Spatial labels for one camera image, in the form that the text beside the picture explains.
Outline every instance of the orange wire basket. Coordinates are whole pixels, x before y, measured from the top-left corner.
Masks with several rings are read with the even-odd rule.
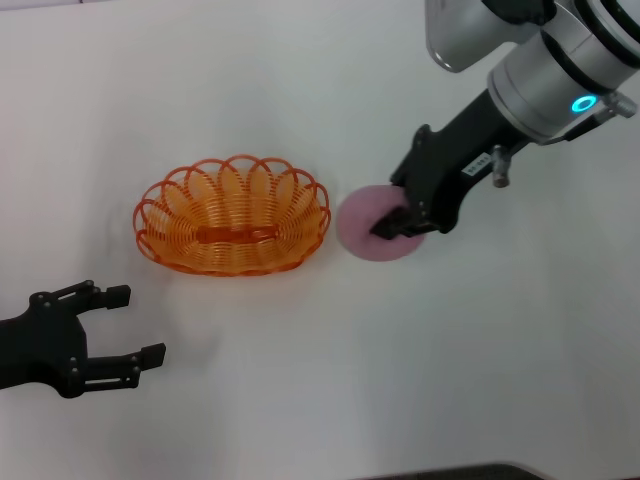
[[[144,256],[216,277],[292,270],[322,245],[330,221],[327,190],[311,175],[249,155],[177,168],[133,212]]]

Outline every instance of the pink disc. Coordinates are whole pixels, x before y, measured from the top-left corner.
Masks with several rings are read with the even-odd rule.
[[[424,241],[425,235],[407,238],[399,235],[384,240],[370,233],[382,217],[397,207],[406,207],[404,191],[393,185],[371,185],[349,195],[338,209],[338,238],[356,257],[372,262],[388,262],[409,255]]]

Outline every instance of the white surface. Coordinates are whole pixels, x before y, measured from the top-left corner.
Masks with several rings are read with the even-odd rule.
[[[0,392],[12,480],[348,479],[519,462],[640,472],[640,136],[529,148],[405,260],[334,232],[302,268],[170,272],[131,213],[171,168],[237,152],[309,169],[334,205],[484,88],[424,47],[421,0],[130,0],[0,15],[0,318],[34,291],[128,283],[94,355],[158,341],[135,391]],[[640,81],[625,91],[638,97]]]

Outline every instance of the metal cylinder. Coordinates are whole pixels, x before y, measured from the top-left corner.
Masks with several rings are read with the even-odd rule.
[[[583,11],[591,2],[604,9],[601,0],[582,2]],[[640,8],[634,7],[635,11],[640,18]],[[613,28],[614,24],[611,17],[608,25]],[[611,44],[603,44],[602,31],[598,34],[577,11],[558,4],[554,19],[489,74],[489,92],[500,112],[525,135],[542,143],[593,108],[603,95],[615,91],[637,67],[624,55],[616,55]]]
[[[442,68],[461,72],[505,42],[521,43],[535,25],[512,25],[480,0],[425,0],[427,49]]]

